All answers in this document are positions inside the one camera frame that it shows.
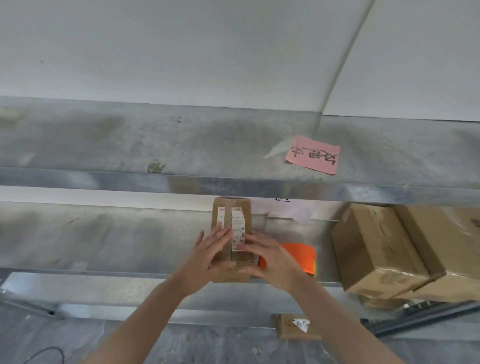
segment person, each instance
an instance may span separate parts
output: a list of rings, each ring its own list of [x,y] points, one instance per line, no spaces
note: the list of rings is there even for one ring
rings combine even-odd
[[[231,228],[222,229],[221,225],[212,229],[205,239],[204,232],[200,232],[190,256],[180,268],[155,287],[84,364],[142,364],[180,302],[212,281],[222,269],[235,265],[230,261],[212,264],[215,254],[231,237]],[[251,244],[239,245],[239,248],[264,257],[267,268],[243,267],[240,271],[288,292],[344,364],[405,364],[358,319],[345,312],[321,284],[304,273],[273,238],[253,232],[246,234],[245,239]]]

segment cardboard box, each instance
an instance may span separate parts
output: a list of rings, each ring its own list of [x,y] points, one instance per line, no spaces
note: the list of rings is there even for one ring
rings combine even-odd
[[[223,227],[232,226],[234,235],[225,244],[223,250],[218,252],[213,261],[233,260],[237,263],[237,266],[234,269],[226,269],[214,282],[249,282],[250,275],[239,273],[237,270],[243,265],[252,264],[255,261],[254,254],[238,251],[235,249],[235,245],[244,241],[243,233],[251,233],[252,231],[250,200],[248,198],[216,197],[212,209],[212,229],[218,222],[222,222]]]
[[[307,332],[294,325],[293,320],[308,320],[305,315],[280,314],[272,315],[272,320],[276,328],[276,336],[282,340],[321,340],[319,329],[314,323],[310,322]]]
[[[480,300],[480,208],[394,205],[429,281],[399,298]]]
[[[403,307],[409,300],[403,300],[400,298],[371,298],[365,296],[359,296],[360,303],[367,307],[381,308],[383,310],[394,311]]]
[[[407,232],[389,207],[351,204],[331,232],[345,291],[391,298],[428,280]]]

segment person's left arm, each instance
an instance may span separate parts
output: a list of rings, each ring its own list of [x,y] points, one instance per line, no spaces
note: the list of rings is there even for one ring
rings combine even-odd
[[[133,314],[111,334],[84,364],[142,364],[180,302],[197,292],[224,267],[234,262],[212,265],[216,253],[232,237],[230,228],[217,225],[203,239],[202,231],[188,259],[168,279],[160,283]]]

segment orange object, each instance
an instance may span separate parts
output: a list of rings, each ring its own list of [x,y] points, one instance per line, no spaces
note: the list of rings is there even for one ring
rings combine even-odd
[[[295,260],[305,271],[305,273],[308,273],[311,276],[316,275],[317,254],[310,245],[301,243],[285,243],[281,244],[281,246],[283,246],[286,251],[295,258]],[[263,257],[260,257],[260,259],[258,260],[258,266],[264,269],[267,268],[267,262]]]

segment pink sticky note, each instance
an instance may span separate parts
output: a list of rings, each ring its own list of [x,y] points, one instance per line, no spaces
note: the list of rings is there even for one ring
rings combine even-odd
[[[296,136],[286,160],[319,172],[335,174],[339,154],[340,146],[331,146],[303,136]]]

